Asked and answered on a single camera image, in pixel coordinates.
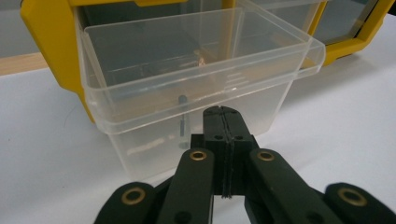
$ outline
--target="white tabletop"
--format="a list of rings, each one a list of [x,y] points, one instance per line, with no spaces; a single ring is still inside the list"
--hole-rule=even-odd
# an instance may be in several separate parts
[[[347,182],[396,211],[396,17],[365,50],[291,86],[261,147],[311,187]],[[0,223],[93,223],[130,180],[105,134],[49,69],[0,77]],[[216,200],[214,223],[246,223]]]

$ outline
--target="yellow frame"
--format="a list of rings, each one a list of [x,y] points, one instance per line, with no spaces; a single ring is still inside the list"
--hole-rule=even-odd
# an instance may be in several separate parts
[[[361,31],[355,38],[348,39],[336,44],[326,46],[326,60],[323,65],[333,63],[336,59],[347,56],[354,52],[364,49],[373,40],[376,32],[382,25],[385,15],[393,5],[394,0],[378,0],[367,21],[361,27]],[[327,2],[321,3],[318,12],[313,19],[308,33],[313,34],[320,21],[323,11],[326,9]]]

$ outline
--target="clear plastic bin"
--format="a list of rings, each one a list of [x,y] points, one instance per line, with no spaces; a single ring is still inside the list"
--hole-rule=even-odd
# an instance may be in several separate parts
[[[205,108],[234,108],[264,133],[291,82],[315,74],[325,56],[323,44],[249,1],[92,26],[81,39],[96,124],[132,180],[151,183],[172,174],[191,134],[202,133]]]

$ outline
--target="brass screw insert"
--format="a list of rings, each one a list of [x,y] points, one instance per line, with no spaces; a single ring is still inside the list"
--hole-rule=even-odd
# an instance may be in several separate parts
[[[262,161],[273,161],[275,156],[271,152],[261,151],[257,153],[257,157]]]
[[[130,196],[132,193],[136,193],[136,197],[134,198],[130,198],[128,196]],[[127,205],[134,205],[134,204],[138,204],[141,203],[146,197],[146,192],[144,190],[142,190],[141,188],[132,188],[132,189],[128,189],[126,190],[121,197],[121,200],[123,203],[127,204]]]
[[[363,207],[367,204],[366,198],[354,189],[341,188],[338,190],[338,196],[347,203]]]
[[[203,151],[193,151],[190,153],[190,158],[194,161],[203,161],[206,159],[206,153]]]

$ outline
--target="white table surface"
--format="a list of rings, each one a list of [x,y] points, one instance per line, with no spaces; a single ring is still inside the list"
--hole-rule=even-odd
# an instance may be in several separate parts
[[[396,17],[365,50],[297,80],[261,147],[311,187],[347,182],[396,211]],[[130,180],[105,134],[49,69],[0,77],[0,223],[93,223]],[[214,223],[246,223],[216,200]]]

